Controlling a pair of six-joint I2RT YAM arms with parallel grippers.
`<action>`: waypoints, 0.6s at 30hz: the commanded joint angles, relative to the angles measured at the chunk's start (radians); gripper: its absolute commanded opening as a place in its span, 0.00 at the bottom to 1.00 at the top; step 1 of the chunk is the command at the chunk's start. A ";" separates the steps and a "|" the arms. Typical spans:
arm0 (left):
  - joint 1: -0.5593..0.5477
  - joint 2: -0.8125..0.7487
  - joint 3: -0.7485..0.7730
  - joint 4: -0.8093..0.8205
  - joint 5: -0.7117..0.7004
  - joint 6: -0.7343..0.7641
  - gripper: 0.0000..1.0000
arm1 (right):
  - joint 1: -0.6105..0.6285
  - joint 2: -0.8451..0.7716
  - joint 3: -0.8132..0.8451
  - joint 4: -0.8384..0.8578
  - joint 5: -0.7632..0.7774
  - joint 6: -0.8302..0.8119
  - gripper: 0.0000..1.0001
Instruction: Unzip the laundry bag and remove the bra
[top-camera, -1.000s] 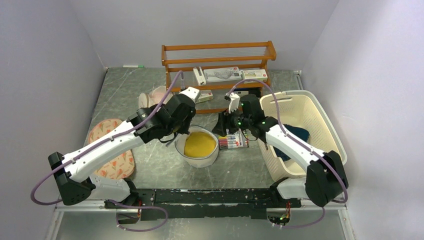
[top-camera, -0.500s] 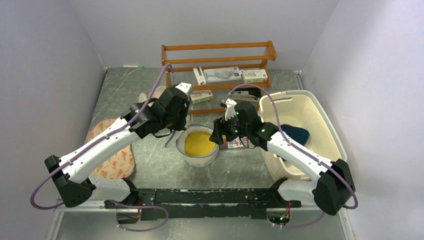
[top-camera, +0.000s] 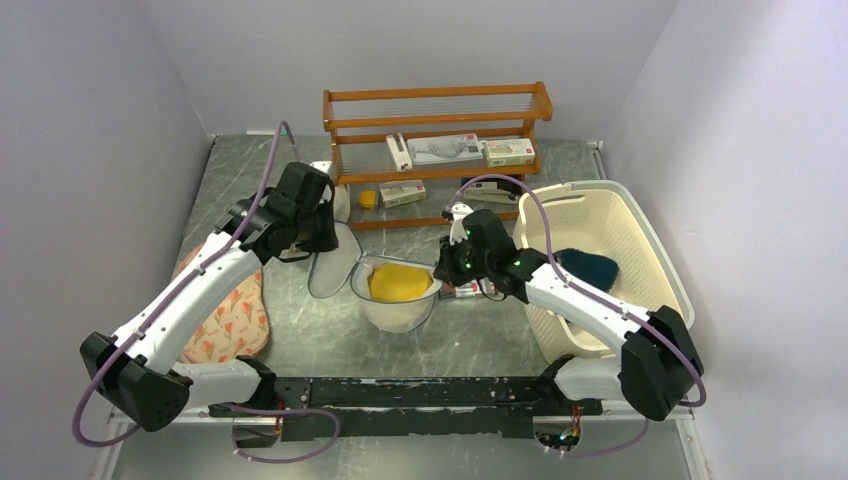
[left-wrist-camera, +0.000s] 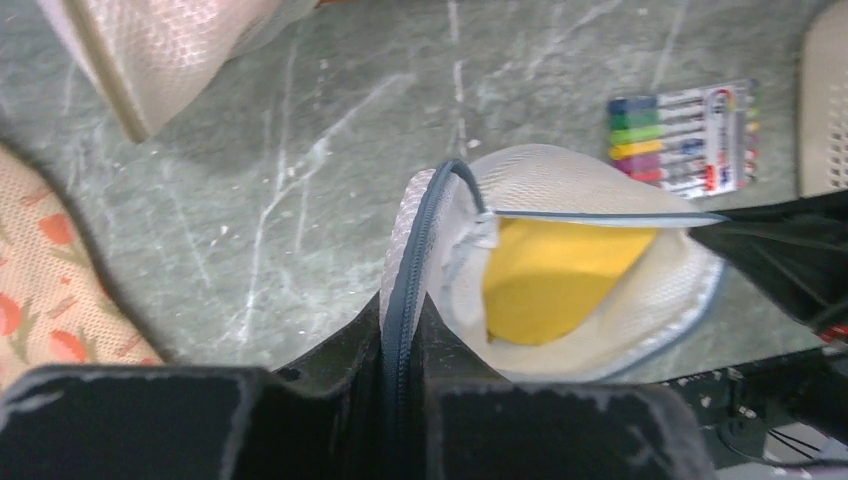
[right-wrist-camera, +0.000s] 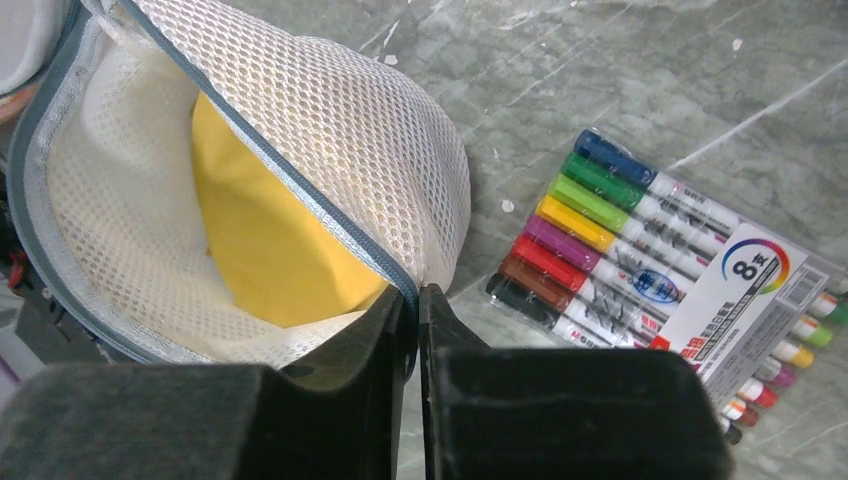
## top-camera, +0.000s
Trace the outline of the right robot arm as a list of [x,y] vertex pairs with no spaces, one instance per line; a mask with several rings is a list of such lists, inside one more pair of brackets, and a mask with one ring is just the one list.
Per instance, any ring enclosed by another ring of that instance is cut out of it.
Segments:
[[705,403],[703,365],[676,310],[629,304],[566,272],[551,251],[516,247],[488,209],[456,204],[442,215],[450,230],[440,240],[436,279],[489,280],[497,292],[573,322],[611,350],[608,358],[557,367],[539,389],[548,412],[565,413],[578,400],[618,400],[662,421],[678,406]]

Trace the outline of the round white mesh laundry bag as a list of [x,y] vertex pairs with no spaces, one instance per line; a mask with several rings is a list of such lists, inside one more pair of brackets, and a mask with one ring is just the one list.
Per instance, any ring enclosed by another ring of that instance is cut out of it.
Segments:
[[[316,299],[327,299],[348,285],[368,320],[378,329],[405,333],[418,327],[433,311],[437,293],[443,282],[434,276],[435,267],[397,257],[374,255],[363,250],[352,229],[345,223],[334,223],[338,247],[316,253],[311,260],[307,289]],[[381,303],[371,299],[368,280],[373,270],[387,263],[427,269],[433,280],[426,294],[417,300]]]

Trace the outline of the yellow bra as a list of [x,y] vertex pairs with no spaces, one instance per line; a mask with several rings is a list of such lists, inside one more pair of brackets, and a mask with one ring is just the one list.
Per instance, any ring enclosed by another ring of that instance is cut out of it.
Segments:
[[432,284],[427,269],[395,263],[377,266],[368,280],[371,299],[381,303],[417,300]]

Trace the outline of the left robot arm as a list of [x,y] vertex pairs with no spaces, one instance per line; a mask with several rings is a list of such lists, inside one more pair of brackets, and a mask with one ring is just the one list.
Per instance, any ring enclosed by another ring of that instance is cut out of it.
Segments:
[[232,204],[200,253],[140,314],[111,335],[94,332],[80,354],[94,389],[155,432],[184,410],[233,403],[261,416],[277,403],[275,374],[238,354],[223,363],[178,358],[206,319],[269,260],[337,248],[332,162],[291,162],[276,185]]

